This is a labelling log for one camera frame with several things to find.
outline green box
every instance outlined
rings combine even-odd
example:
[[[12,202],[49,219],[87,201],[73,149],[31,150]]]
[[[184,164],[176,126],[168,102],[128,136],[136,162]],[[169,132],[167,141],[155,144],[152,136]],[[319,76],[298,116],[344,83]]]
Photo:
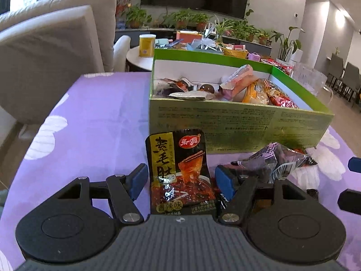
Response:
[[[223,101],[155,98],[157,79],[186,77],[219,83],[245,64],[287,93],[300,109]],[[202,129],[210,154],[254,152],[280,142],[291,148],[318,144],[333,114],[315,96],[276,67],[224,55],[183,50],[155,50],[149,104],[149,132]]]

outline blue gripper pad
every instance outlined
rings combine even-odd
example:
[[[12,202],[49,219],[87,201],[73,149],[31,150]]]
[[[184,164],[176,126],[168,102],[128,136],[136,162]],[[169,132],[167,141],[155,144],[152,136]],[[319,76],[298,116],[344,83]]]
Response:
[[[348,161],[348,168],[353,172],[361,173],[361,158],[352,157]]]
[[[127,176],[126,186],[128,194],[133,201],[140,195],[140,192],[148,181],[148,176],[148,167],[144,163],[139,164],[139,166]]]
[[[233,186],[233,179],[236,178],[226,167],[219,165],[214,171],[215,180],[218,188],[223,193],[224,197],[230,201],[236,193]]]

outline sofa cushion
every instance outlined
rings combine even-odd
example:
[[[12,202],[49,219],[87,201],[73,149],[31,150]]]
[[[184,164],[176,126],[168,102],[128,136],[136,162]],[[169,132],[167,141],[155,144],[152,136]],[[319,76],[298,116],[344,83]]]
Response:
[[[71,7],[90,5],[93,10],[105,72],[113,71],[116,0],[39,0],[23,9],[0,15],[0,32],[20,22]]]

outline beige sofa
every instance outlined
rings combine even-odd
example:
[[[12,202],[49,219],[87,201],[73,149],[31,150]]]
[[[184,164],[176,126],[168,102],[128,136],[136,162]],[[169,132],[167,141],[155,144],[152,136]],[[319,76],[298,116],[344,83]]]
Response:
[[[0,106],[42,123],[80,75],[125,71],[130,38],[114,45],[116,0],[39,0],[0,16]]]

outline yellow basket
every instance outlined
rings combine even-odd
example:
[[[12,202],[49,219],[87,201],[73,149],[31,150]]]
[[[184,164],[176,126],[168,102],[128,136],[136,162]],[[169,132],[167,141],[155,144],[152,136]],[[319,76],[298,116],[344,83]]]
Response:
[[[227,48],[222,48],[222,51],[223,51],[223,55],[236,57],[240,59],[246,59],[248,54],[247,50],[239,51],[239,50],[230,50]]]

